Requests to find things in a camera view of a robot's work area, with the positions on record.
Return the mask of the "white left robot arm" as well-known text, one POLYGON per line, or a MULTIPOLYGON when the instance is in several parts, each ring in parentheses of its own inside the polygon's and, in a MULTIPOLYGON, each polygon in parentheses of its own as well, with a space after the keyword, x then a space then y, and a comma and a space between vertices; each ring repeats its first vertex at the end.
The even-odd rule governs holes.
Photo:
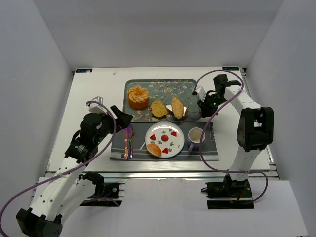
POLYGON ((111 106, 110 115, 100 103, 89 104, 78 130, 65 152, 59 171, 40 197, 30 207, 16 215, 19 227, 29 237, 58 237, 69 216, 88 197, 104 185, 104 178, 96 172, 79 176, 98 152, 98 145, 108 135, 128 128, 133 116, 111 106))

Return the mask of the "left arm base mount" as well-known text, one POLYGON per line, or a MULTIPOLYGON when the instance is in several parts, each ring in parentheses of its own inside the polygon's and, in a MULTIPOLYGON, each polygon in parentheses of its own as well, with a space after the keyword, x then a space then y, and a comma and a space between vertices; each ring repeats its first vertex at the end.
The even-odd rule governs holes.
POLYGON ((119 207, 124 197, 125 184, 119 182, 100 181, 95 186, 93 195, 87 198, 81 206, 119 207))

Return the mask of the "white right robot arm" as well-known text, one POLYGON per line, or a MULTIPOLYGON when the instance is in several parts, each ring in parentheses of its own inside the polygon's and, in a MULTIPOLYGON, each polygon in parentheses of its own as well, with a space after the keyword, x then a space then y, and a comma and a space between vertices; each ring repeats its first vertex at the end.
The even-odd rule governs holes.
POLYGON ((203 189, 209 198, 241 198, 250 189, 248 176, 254 173, 252 165, 267 145, 273 141, 274 111, 256 103, 244 90, 241 77, 228 80, 227 70, 219 70, 213 79, 214 90, 205 91, 196 84, 192 94, 198 95, 202 118, 212 120, 221 109, 231 104, 240 115, 237 127, 239 148, 232 166, 222 170, 223 181, 208 183, 203 189))

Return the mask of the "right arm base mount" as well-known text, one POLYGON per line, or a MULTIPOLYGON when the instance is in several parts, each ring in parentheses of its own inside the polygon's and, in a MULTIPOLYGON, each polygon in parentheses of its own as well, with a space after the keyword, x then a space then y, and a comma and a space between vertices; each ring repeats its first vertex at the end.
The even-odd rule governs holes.
POLYGON ((252 190, 248 180, 208 182, 201 189, 206 194, 209 210, 254 209, 252 190))

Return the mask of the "long toasted bread roll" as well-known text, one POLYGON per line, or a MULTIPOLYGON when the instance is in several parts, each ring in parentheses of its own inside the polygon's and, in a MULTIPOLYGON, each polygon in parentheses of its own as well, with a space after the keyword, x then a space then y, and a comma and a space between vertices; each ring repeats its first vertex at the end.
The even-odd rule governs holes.
POLYGON ((171 107, 173 114, 176 119, 181 119, 184 113, 184 106, 182 102, 177 98, 173 97, 171 100, 171 107))

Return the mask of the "small round glazed bun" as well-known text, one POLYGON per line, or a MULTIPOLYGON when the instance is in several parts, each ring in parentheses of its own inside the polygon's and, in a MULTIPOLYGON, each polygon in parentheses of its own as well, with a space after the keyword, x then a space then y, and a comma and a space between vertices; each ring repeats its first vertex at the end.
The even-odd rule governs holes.
POLYGON ((146 146, 147 151, 155 157, 160 157, 162 155, 162 151, 160 147, 154 143, 149 143, 146 146))

